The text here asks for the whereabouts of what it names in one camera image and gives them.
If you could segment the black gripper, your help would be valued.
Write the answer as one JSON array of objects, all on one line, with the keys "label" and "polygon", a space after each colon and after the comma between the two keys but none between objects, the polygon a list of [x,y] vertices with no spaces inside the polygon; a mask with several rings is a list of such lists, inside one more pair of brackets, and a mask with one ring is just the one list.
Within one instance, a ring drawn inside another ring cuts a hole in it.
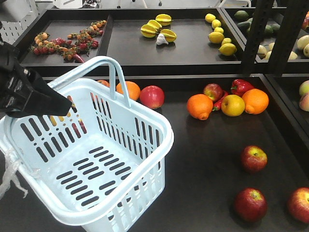
[{"label": "black gripper", "polygon": [[54,91],[34,70],[22,67],[19,50],[0,41],[0,111],[14,118],[65,116],[72,102]]}]

